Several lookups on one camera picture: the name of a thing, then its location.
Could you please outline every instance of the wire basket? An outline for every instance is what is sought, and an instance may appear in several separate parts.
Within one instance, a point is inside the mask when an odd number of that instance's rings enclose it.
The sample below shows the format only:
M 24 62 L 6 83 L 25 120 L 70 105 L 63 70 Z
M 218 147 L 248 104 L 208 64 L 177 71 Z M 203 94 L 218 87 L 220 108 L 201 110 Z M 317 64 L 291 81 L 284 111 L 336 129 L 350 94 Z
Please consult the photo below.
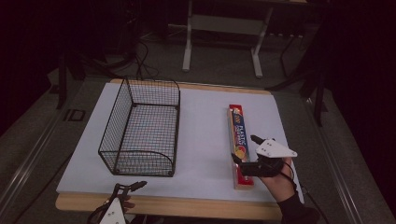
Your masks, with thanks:
M 176 82 L 125 78 L 99 147 L 110 172 L 173 176 L 179 113 Z

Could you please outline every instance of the floor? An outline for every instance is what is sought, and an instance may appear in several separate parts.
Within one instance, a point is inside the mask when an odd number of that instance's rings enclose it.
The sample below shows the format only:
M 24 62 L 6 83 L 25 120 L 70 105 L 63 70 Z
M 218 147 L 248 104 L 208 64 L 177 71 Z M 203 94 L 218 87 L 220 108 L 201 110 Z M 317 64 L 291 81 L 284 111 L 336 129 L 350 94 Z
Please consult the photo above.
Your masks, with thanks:
M 163 76 L 177 82 L 194 82 L 212 85 L 226 85 L 265 89 L 284 80 L 279 62 L 280 53 L 288 44 L 289 37 L 269 35 L 265 38 L 261 56 L 264 77 L 254 76 L 250 60 L 249 46 L 254 38 L 244 35 L 219 35 L 206 32 L 193 34 L 191 70 L 181 71 L 183 60 L 185 28 L 171 27 L 170 35 L 163 40 L 155 34 L 146 33 L 138 46 L 138 55 L 144 58 L 147 53 L 143 76 Z M 284 55 L 286 75 L 297 66 L 304 55 L 307 44 L 305 38 L 297 38 Z M 131 63 L 113 72 L 135 75 L 136 64 Z M 57 84 L 58 70 L 49 74 L 52 83 Z M 95 102 L 90 100 L 101 93 L 104 84 L 110 78 L 87 68 L 85 81 L 68 77 L 68 101 L 63 109 L 56 110 L 58 97 L 45 93 L 4 135 L 0 138 L 0 190 L 15 197 L 1 198 L 1 223 L 85 223 L 89 212 L 60 211 L 55 207 L 58 196 L 57 184 L 62 177 L 65 163 L 74 151 L 78 139 L 84 131 Z M 288 141 L 294 147 L 306 148 L 306 156 L 297 160 L 304 170 L 301 179 L 308 186 L 311 194 L 320 203 L 330 223 L 396 223 L 382 196 L 365 166 L 359 148 L 353 139 L 342 115 L 332 100 L 330 91 L 325 91 L 324 104 L 327 112 L 322 113 L 323 128 L 312 129 L 306 126 L 311 122 L 307 116 L 298 90 L 302 82 L 273 92 L 275 97 L 288 96 L 288 101 L 279 104 L 284 114 L 284 129 Z M 288 111 L 295 104 L 299 110 Z M 68 120 L 67 110 L 84 110 L 87 112 L 82 121 Z M 316 134 L 322 142 L 310 142 L 301 136 Z M 332 148 L 328 152 L 316 150 L 317 144 Z M 10 183 L 15 172 L 26 163 L 24 159 L 32 151 L 42 148 L 36 162 L 24 171 L 28 178 L 21 183 L 22 188 L 15 188 Z M 311 178 L 315 172 L 327 176 Z M 334 183 L 341 183 L 338 189 Z M 251 220 L 228 220 L 195 217 L 165 217 L 163 223 L 278 223 Z

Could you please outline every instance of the dark background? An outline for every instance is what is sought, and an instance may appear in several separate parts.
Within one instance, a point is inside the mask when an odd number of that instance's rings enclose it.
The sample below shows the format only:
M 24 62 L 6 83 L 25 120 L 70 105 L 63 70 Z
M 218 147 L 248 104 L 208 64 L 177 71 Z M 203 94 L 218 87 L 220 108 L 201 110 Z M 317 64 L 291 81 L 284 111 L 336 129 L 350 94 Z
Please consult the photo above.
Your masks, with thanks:
M 187 1 L 143 2 L 140 19 L 164 36 L 167 23 L 186 22 Z M 96 58 L 105 52 L 122 53 L 122 49 L 113 48 L 125 23 L 121 5 L 105 0 L 91 1 L 91 6 L 88 1 L 76 0 L 1 4 L 0 134 L 50 88 L 47 73 L 58 66 L 65 46 Z M 318 58 L 327 57 L 330 66 L 326 69 L 326 87 L 332 91 L 377 185 L 396 214 L 396 60 L 392 36 L 396 34 L 396 6 L 390 0 L 350 0 L 335 5 L 336 10 L 323 22 L 302 65 L 311 69 L 318 66 Z M 208 13 L 212 9 L 210 3 L 198 7 Z M 247 15 L 232 8 L 222 12 Z M 253 12 L 248 15 L 260 17 L 260 10 Z M 291 17 L 287 9 L 283 14 L 282 10 L 276 13 L 270 31 L 301 32 L 300 21 Z M 103 36 L 104 33 L 115 36 Z

